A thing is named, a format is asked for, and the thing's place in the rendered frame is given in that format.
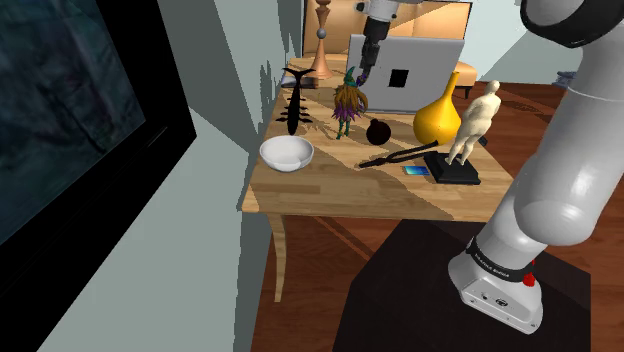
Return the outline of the light wooden table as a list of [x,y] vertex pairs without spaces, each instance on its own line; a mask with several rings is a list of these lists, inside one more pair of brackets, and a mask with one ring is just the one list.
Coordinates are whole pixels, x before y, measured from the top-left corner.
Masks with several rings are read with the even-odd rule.
[[333,94],[346,71],[346,61],[344,55],[330,55],[332,77],[304,93],[303,104],[312,121],[297,134],[312,144],[311,162],[298,171],[282,173],[258,161],[244,196],[243,211],[267,214],[272,228],[276,301],[282,298],[286,273],[285,216],[486,222],[512,182],[511,175],[481,145],[474,147],[469,158],[479,174],[477,186],[444,185],[430,176],[409,176],[400,164],[363,167],[365,161],[419,143],[412,116],[404,114],[376,116],[391,128],[391,138],[382,146],[371,145],[366,139],[368,114],[352,123],[348,136],[336,136]]

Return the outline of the grey laptop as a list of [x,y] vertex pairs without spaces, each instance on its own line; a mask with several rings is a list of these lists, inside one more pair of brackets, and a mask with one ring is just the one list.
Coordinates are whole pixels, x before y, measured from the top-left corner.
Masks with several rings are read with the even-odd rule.
[[413,114],[440,98],[464,46],[462,39],[389,36],[359,90],[370,112]]

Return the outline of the witch doll figure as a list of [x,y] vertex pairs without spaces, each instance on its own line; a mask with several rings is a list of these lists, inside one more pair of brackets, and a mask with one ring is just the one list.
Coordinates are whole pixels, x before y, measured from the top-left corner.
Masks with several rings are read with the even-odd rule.
[[342,136],[348,136],[351,122],[355,120],[356,116],[359,116],[368,109],[368,99],[359,89],[365,77],[354,79],[354,70],[354,66],[347,70],[343,77],[343,83],[335,89],[334,93],[332,117],[339,123],[336,136],[337,140]]

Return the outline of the white bowl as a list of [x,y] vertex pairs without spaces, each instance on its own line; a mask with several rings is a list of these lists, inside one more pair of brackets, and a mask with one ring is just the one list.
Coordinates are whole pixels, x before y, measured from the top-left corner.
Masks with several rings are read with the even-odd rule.
[[294,172],[310,163],[314,155],[314,147],[302,137],[282,135],[263,142],[259,154],[271,169]]

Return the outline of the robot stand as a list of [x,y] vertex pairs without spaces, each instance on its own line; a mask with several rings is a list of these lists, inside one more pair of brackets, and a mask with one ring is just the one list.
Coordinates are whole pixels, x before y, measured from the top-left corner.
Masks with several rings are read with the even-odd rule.
[[403,220],[351,283],[333,352],[591,352],[591,276],[544,252],[544,316],[526,335],[465,305],[449,260],[478,222]]

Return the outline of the black forked tool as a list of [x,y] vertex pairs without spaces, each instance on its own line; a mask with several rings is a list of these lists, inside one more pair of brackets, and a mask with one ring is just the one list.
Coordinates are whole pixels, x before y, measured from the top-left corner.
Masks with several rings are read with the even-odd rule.
[[372,166],[381,166],[389,163],[400,163],[408,160],[413,160],[419,157],[424,157],[425,155],[432,154],[432,148],[438,146],[439,143],[437,140],[434,140],[431,143],[421,145],[418,147],[400,150],[397,152],[393,152],[385,157],[379,157],[374,160],[366,161],[360,163],[358,165],[359,168],[367,168]]

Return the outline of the black fishbone sculpture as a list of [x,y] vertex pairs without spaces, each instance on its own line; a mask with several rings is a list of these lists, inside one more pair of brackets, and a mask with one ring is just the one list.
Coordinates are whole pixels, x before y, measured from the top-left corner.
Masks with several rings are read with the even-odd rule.
[[281,117],[277,118],[277,121],[286,122],[288,133],[290,135],[294,135],[298,128],[299,122],[311,122],[311,120],[308,119],[309,114],[301,112],[301,79],[304,75],[314,72],[314,69],[297,71],[290,68],[285,68],[285,71],[291,73],[295,77],[295,86],[293,88],[289,105],[286,107],[287,111],[282,112]]

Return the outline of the wooden candlestick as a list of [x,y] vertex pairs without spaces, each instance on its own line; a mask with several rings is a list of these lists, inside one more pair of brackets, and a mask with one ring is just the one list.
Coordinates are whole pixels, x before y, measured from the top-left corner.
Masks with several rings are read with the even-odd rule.
[[324,46],[324,39],[327,36],[325,24],[327,17],[330,13],[328,5],[331,3],[331,0],[315,0],[315,2],[318,5],[318,7],[315,9],[319,24],[319,28],[316,31],[318,43],[315,57],[311,66],[312,72],[309,74],[309,76],[315,77],[319,80],[324,80],[333,76],[333,73],[327,64]]

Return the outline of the yellow gourd vase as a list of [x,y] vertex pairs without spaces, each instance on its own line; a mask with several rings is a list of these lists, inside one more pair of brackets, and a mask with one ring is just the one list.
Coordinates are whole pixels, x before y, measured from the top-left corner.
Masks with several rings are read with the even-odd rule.
[[452,102],[452,94],[459,75],[458,71],[453,71],[443,94],[416,112],[413,131],[421,144],[437,141],[439,145],[444,145],[456,136],[461,118]]

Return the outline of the black framed wall picture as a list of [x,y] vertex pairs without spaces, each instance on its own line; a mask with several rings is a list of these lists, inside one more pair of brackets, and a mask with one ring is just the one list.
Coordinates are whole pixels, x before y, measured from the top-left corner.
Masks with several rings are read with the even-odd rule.
[[158,0],[0,0],[0,352],[37,352],[195,136]]

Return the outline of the beige human statue black base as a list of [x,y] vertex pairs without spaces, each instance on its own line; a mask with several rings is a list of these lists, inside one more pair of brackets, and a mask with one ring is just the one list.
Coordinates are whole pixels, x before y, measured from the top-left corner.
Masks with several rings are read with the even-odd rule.
[[441,184],[479,185],[481,180],[468,161],[474,144],[483,137],[501,105],[496,95],[498,80],[487,83],[484,94],[474,99],[461,117],[461,124],[448,153],[431,152],[424,157],[435,181]]

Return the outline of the dark round vase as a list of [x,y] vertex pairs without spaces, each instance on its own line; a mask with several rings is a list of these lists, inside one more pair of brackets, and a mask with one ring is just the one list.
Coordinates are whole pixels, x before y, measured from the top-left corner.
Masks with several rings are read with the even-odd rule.
[[370,125],[366,130],[366,138],[372,145],[383,145],[389,141],[391,137],[390,126],[376,118],[370,121]]

